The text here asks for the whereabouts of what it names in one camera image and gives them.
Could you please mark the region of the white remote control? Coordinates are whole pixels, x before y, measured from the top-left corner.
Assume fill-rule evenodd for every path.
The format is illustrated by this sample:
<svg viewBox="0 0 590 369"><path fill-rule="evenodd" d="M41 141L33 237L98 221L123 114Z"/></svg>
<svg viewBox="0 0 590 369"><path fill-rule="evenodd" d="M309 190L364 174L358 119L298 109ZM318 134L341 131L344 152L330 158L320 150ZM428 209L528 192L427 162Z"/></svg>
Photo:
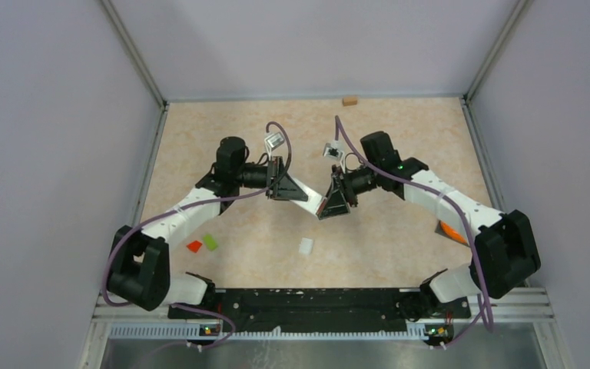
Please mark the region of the white remote control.
<svg viewBox="0 0 590 369"><path fill-rule="evenodd" d="M307 196L307 200L290 200L291 203L294 203L298 207L302 208L306 212L313 215L315 218L319 219L319 210L320 207L323 205L325 197L309 187L308 185L304 184L297 178L293 178L294 183L297 187L303 191L303 193Z"/></svg>

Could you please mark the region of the white battery cover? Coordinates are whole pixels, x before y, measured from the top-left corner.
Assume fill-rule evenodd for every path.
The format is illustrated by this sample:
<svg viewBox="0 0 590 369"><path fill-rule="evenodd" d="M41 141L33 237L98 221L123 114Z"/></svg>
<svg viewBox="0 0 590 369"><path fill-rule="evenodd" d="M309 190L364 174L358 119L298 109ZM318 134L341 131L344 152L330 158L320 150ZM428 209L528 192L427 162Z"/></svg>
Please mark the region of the white battery cover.
<svg viewBox="0 0 590 369"><path fill-rule="evenodd" d="M310 255L313 251L314 240L310 238L302 238L299 245L299 253L303 255Z"/></svg>

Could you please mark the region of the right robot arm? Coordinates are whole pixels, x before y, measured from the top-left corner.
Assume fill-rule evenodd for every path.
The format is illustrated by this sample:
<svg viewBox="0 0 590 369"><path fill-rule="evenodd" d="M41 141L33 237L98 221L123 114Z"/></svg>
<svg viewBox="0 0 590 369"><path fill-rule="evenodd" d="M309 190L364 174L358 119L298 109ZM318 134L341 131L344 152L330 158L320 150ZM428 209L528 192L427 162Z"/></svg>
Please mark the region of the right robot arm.
<svg viewBox="0 0 590 369"><path fill-rule="evenodd" d="M540 269L524 213L485 206L445 183L419 159L402 159L384 131L361 138L360 144L366 163L350 172L332 167L330 186L315 207L320 220L350 213L360 194L381 188L433 213L472 249L469 263L437 272L420 285L425 314L439 317L452 301L478 294L500 299Z"/></svg>

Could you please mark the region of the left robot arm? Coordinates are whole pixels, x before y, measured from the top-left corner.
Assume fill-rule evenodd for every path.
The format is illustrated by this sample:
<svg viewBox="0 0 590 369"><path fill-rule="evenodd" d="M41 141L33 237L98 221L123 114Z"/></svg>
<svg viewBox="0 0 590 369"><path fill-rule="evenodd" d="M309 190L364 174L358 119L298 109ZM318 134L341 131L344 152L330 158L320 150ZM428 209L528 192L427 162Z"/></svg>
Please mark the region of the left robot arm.
<svg viewBox="0 0 590 369"><path fill-rule="evenodd" d="M174 207L136 227L124 226L114 236L104 273L102 296L110 295L153 311L162 304L185 303L196 317L215 309L212 281L193 273L175 274L171 253L184 246L205 222L240 200L241 188L252 188L277 201L292 201L310 213L321 197L290 177L280 157L259 165L247 162L248 148L238 137L221 140L216 160L206 175Z"/></svg>

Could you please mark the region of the green block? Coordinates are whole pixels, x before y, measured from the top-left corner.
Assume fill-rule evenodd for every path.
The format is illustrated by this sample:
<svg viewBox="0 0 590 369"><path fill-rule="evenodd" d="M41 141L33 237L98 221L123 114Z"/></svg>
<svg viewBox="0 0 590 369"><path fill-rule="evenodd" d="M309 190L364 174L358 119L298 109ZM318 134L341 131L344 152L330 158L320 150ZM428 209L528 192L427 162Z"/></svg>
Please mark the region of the green block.
<svg viewBox="0 0 590 369"><path fill-rule="evenodd" d="M216 239L211 234L205 234L202 237L202 241L203 241L204 246L209 251L215 251L219 247Z"/></svg>

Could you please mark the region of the brown wooden block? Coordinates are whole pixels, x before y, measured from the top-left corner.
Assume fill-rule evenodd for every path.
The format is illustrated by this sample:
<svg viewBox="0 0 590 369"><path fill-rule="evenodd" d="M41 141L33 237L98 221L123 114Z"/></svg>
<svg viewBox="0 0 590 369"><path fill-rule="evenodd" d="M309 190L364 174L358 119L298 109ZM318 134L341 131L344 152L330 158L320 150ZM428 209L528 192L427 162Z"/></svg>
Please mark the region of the brown wooden block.
<svg viewBox="0 0 590 369"><path fill-rule="evenodd" d="M349 107L349 106L357 105L358 104L358 101L359 101L359 99L358 99L357 96L345 96L341 100L343 107Z"/></svg>

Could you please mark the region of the red block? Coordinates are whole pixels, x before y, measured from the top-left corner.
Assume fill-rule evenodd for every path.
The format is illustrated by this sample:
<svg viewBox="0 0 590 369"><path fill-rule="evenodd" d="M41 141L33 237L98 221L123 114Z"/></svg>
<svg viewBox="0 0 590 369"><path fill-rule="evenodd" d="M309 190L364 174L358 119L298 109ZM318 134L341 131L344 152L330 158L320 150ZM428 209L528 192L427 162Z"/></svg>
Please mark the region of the red block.
<svg viewBox="0 0 590 369"><path fill-rule="evenodd" d="M189 244L187 244L187 245L186 245L186 248L187 248L187 249L188 249L190 252L192 252L192 253L195 253L195 254L196 254L196 253L197 253L197 252L198 252L198 251L201 249L201 247L202 247L202 246L203 246L203 243L202 243L202 242L200 242L200 241L198 241L198 240L196 240L196 241L192 241L192 242L190 242Z"/></svg>

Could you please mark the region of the orange tape roll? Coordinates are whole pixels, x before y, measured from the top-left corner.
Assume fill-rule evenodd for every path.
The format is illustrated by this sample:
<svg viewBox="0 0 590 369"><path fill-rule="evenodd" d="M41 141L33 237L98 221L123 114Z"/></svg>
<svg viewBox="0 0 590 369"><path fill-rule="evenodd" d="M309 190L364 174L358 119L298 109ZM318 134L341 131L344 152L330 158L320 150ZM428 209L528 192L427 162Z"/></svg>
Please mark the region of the orange tape roll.
<svg viewBox="0 0 590 369"><path fill-rule="evenodd" d="M455 231L454 229L452 229L450 226L448 226L446 223L439 221L438 222L438 227L436 229L436 232L438 234L441 234L442 236L445 236L455 242L458 242L460 244L464 244L467 245L468 241L457 231Z"/></svg>

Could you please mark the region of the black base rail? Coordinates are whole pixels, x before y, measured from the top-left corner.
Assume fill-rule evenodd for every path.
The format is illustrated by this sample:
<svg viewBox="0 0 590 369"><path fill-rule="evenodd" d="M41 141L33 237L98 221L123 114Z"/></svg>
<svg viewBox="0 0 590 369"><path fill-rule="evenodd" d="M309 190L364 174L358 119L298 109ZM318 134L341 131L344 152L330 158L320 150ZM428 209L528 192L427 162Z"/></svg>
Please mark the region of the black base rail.
<svg viewBox="0 0 590 369"><path fill-rule="evenodd" d="M213 311L230 318L238 334L404 333L425 319L448 323L472 316L460 298L440 304L416 288L228 288L206 298L195 312L168 309L171 320L194 320Z"/></svg>

